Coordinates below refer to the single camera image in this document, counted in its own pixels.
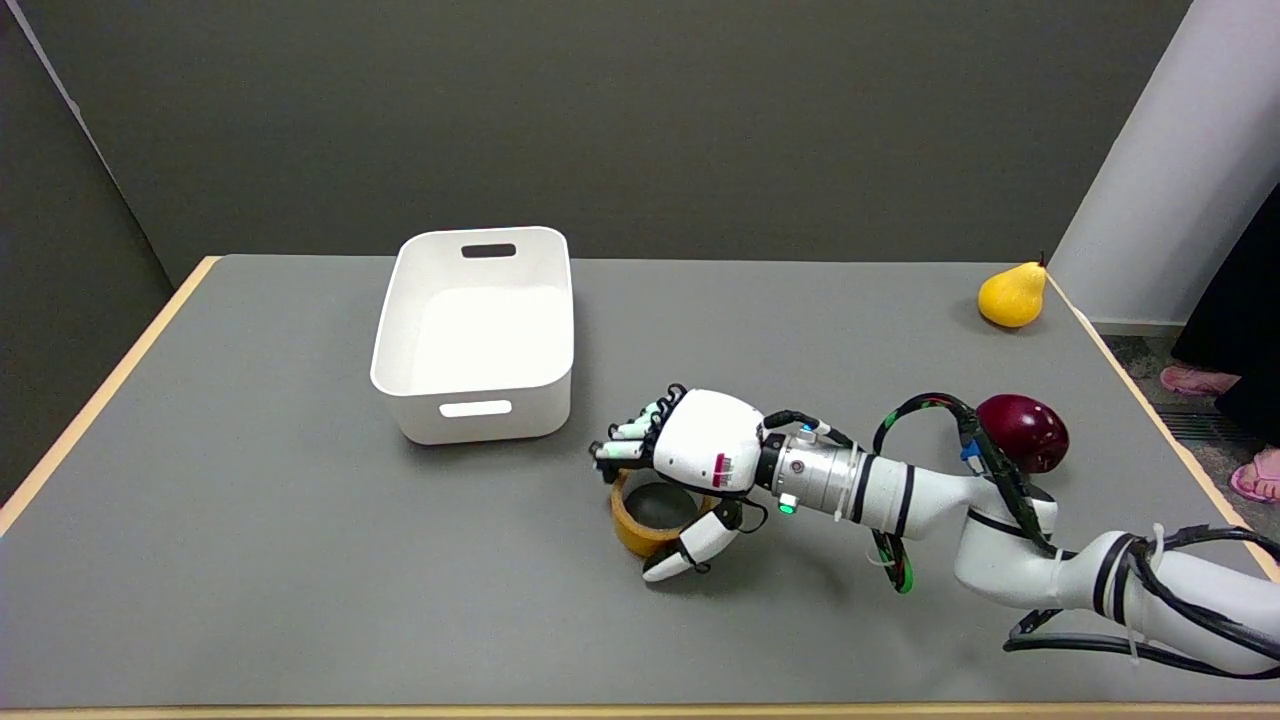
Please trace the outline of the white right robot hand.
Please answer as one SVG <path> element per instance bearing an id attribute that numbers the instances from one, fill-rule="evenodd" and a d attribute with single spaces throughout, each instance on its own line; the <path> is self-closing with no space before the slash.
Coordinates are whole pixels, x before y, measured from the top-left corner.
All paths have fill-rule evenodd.
<path id="1" fill-rule="evenodd" d="M 707 571 L 742 534 L 742 507 L 762 457 L 762 413 L 740 398 L 672 384 L 640 414 L 591 442 L 589 452 L 604 480 L 652 470 L 671 486 L 717 501 L 646 559 L 646 583 Z"/>

